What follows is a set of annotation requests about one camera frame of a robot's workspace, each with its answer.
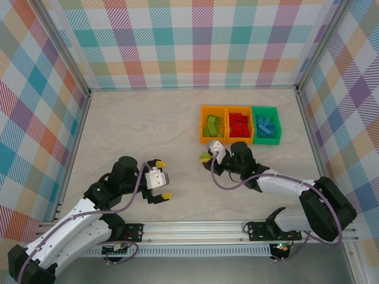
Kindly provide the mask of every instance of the toy brick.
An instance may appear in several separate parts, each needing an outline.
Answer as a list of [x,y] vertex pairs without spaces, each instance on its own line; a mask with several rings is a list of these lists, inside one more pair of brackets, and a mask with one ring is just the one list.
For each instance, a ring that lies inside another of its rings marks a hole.
[[270,123],[270,120],[271,120],[270,117],[266,117],[266,118],[265,118],[264,127],[267,127],[267,125]]
[[264,121],[264,118],[263,118],[263,115],[259,114],[256,116],[256,124],[259,125],[259,124],[263,124],[265,121]]
[[269,129],[269,130],[271,130],[271,131],[275,130],[275,124],[269,123],[269,124],[267,124],[266,128]]
[[208,152],[204,152],[204,153],[201,154],[201,156],[200,156],[200,160],[202,160],[202,159],[208,159],[208,158],[212,158],[212,156],[209,155]]
[[203,137],[209,137],[209,129],[208,127],[203,128]]
[[214,116],[214,118],[215,118],[215,121],[214,121],[215,124],[221,123],[221,117]]
[[244,137],[246,138],[250,137],[249,127],[247,124],[242,124],[242,133]]
[[214,124],[208,124],[208,129],[209,129],[209,134],[211,135],[211,137],[215,137],[217,135],[217,131]]
[[267,138],[270,135],[271,131],[267,129],[266,127],[264,127],[263,124],[259,124],[258,133],[262,135],[263,137]]
[[237,135],[237,133],[236,132],[234,132],[233,130],[230,132],[230,134],[229,134],[229,137],[230,138],[236,138],[236,137],[238,137],[238,135]]
[[210,115],[210,116],[208,117],[208,124],[214,124],[215,121],[216,121],[216,118],[213,117],[212,115]]
[[235,130],[235,131],[242,131],[242,124],[241,123],[234,123],[232,125],[232,130]]

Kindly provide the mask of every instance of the blue block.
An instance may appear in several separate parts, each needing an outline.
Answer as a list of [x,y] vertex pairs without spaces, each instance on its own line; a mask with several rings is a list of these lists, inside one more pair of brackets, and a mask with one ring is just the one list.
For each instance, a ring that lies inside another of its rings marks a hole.
[[264,127],[267,127],[267,125],[270,123],[270,120],[271,120],[270,117],[266,117],[266,118],[265,118],[265,124],[264,124]]
[[269,129],[269,130],[271,130],[271,131],[272,131],[272,130],[275,131],[275,124],[273,124],[273,123],[269,123],[269,124],[267,124],[266,128]]
[[259,124],[258,125],[258,133],[261,136],[267,138],[271,134],[271,131],[269,129],[267,129],[266,127],[264,127],[262,124]]
[[258,125],[264,123],[263,115],[259,114],[259,115],[256,116],[256,123]]

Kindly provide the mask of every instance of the plaid wall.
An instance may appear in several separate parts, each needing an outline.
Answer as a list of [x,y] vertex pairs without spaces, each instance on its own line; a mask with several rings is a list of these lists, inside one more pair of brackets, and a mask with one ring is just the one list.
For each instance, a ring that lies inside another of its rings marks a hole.
[[54,209],[84,100],[27,0],[0,0],[0,283]]
[[354,2],[304,100],[327,171],[359,213],[367,269],[379,279],[379,0]]
[[91,86],[111,89],[293,85],[332,2],[44,0]]
[[309,60],[312,58],[312,56],[316,52],[316,50],[317,50],[317,48],[319,46],[320,40],[321,40],[321,38],[323,37],[323,35],[324,35],[325,31],[326,31],[326,27],[329,25],[330,21],[332,20],[332,18],[333,18],[334,14],[335,14],[335,12],[337,10],[337,7],[338,7],[338,4],[340,3],[340,1],[341,0],[333,0],[333,4],[332,4],[332,6],[330,6],[330,9],[327,12],[327,15],[326,15],[326,17],[325,17],[325,19],[324,19],[321,27],[320,27],[320,30],[317,33],[317,36],[313,40],[312,46],[311,46],[310,50],[307,53],[307,57],[304,60],[303,65],[301,65],[300,71],[299,71],[299,73],[298,73],[298,75],[296,77],[296,80],[295,80],[295,84],[296,85],[299,84],[299,81],[303,77],[304,71],[306,70],[306,68],[308,66]]

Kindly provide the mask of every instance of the green bin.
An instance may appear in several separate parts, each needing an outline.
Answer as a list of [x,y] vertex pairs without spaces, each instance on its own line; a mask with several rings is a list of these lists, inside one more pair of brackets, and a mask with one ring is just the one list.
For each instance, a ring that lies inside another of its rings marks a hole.
[[[253,121],[254,121],[254,140],[253,144],[279,145],[280,137],[282,136],[282,128],[280,126],[278,110],[274,106],[253,106]],[[275,135],[271,138],[261,138],[258,134],[258,126],[256,124],[256,116],[263,115],[270,117],[270,122],[275,125]]]

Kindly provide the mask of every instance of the plastic bin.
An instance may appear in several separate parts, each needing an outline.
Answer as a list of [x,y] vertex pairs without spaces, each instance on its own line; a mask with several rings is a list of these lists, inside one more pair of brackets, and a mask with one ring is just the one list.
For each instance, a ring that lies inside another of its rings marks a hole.
[[[248,128],[249,128],[249,133],[250,133],[249,137],[229,137],[229,134],[231,132],[231,128],[229,124],[229,114],[235,114],[235,113],[240,113],[248,117]],[[248,144],[253,143],[255,129],[254,129],[254,124],[253,124],[253,112],[252,112],[251,106],[228,106],[226,120],[227,120],[226,143],[232,144],[234,142],[239,142],[239,141],[243,141]]]
[[[219,133],[224,134],[224,137],[203,137],[203,128],[207,127],[208,116],[215,115],[221,117]],[[226,142],[226,121],[227,107],[223,105],[203,105],[201,106],[201,125],[200,125],[200,142],[209,143],[212,140],[218,140],[221,143]]]
[[[254,122],[254,139],[253,144],[267,144],[267,145],[279,145],[282,135],[282,128],[280,126],[278,110],[274,106],[253,106],[253,122]],[[270,117],[271,122],[275,125],[275,135],[271,138],[261,138],[257,132],[256,116],[263,115],[264,117]]]

